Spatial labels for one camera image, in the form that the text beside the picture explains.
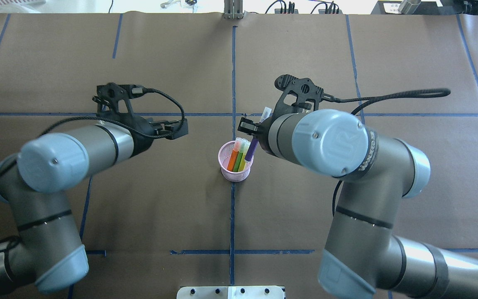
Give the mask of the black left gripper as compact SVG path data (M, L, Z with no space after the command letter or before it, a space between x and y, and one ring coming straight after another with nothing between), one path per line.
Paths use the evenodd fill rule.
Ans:
M154 121L152 117L130 117L129 126L135 131L148 136L162 136L167 140L175 140L188 134L188 119L181 120L161 120ZM153 138L143 136L134 131L131 131L134 148L131 157L137 156L140 153L148 150Z

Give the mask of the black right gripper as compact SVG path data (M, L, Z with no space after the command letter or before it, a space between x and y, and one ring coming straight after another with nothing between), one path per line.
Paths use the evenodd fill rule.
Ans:
M269 144L269 131L273 123L273 118L268 117L262 122L254 122L253 120L241 117L238 122L237 131L254 136L258 140L259 146L269 155L275 155Z

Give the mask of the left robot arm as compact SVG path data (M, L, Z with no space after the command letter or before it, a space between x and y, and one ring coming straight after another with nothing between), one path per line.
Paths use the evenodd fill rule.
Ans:
M154 140L188 133L187 119L136 116L128 123L71 117L0 162L0 200L9 204L18 235L0 240L0 296L27 284L43 294L75 284L89 271L85 246L66 190L146 151Z

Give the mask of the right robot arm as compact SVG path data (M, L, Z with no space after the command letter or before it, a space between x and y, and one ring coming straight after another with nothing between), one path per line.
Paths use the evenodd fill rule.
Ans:
M403 140L341 110L241 118L238 130L267 153L343 182L317 280L338 299L377 289L412 299L478 299L478 260L393 234L402 199L430 180L430 162Z

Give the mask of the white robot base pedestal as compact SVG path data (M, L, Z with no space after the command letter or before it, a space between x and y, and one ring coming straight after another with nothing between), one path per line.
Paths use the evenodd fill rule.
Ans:
M177 299L286 299L284 287L258 286L186 286L181 287Z

